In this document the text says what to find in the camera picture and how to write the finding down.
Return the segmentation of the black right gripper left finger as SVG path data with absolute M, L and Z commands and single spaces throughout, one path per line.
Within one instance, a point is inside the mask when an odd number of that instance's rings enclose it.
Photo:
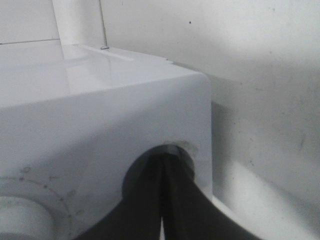
M 158 240 L 161 230 L 160 193 L 163 174 L 141 180 L 101 221 L 77 240 Z

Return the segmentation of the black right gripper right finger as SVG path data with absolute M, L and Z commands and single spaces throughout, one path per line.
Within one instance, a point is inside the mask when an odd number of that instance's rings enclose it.
M 251 240 L 252 233 L 215 207 L 176 155 L 164 154 L 162 219 L 167 240 Z

